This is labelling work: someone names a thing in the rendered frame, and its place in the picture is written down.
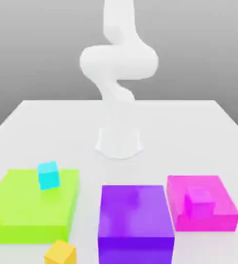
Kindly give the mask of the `small cyan cube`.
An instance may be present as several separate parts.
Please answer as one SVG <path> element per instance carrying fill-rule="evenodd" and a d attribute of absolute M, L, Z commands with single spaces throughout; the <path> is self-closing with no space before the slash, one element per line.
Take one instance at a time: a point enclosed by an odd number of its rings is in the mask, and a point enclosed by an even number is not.
<path fill-rule="evenodd" d="M 59 171 L 55 161 L 39 163 L 37 173 L 40 190 L 60 187 Z"/>

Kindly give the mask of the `small magenta cube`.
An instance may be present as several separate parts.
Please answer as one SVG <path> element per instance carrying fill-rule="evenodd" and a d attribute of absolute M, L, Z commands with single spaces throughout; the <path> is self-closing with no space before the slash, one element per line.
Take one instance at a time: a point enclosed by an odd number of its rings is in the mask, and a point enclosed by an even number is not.
<path fill-rule="evenodd" d="M 190 219 L 208 219 L 214 214 L 216 202 L 205 187 L 188 187 L 184 196 L 185 212 Z"/>

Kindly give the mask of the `small orange cube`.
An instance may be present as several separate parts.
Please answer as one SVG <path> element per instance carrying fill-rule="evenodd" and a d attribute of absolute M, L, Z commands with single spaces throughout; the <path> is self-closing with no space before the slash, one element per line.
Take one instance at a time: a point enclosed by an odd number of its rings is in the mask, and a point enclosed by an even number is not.
<path fill-rule="evenodd" d="M 77 264 L 76 248 L 68 242 L 56 240 L 44 255 L 45 264 Z"/>

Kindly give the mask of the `large purple box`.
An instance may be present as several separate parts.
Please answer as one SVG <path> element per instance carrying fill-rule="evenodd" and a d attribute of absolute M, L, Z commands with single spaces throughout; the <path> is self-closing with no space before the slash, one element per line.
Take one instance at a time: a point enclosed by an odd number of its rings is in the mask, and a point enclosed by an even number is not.
<path fill-rule="evenodd" d="M 175 235 L 162 185 L 103 185 L 99 264 L 172 264 Z"/>

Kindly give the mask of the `large green box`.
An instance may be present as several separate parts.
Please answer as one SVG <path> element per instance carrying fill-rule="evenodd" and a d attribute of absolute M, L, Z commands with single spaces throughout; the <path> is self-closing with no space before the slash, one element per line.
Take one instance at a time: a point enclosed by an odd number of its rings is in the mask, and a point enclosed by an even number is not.
<path fill-rule="evenodd" d="M 35 169 L 10 169 L 0 182 L 0 244 L 68 241 L 79 171 L 60 169 L 60 187 L 41 190 Z"/>

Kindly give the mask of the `large magenta box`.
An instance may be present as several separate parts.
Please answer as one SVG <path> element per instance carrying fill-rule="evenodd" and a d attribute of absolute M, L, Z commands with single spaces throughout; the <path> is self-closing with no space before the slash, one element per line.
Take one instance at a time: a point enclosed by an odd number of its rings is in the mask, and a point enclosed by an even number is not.
<path fill-rule="evenodd" d="M 208 219 L 190 219 L 185 212 L 184 196 L 188 187 L 205 187 L 213 196 L 216 205 Z M 219 176 L 169 175 L 167 198 L 177 232 L 233 232 L 238 223 L 238 209 Z"/>

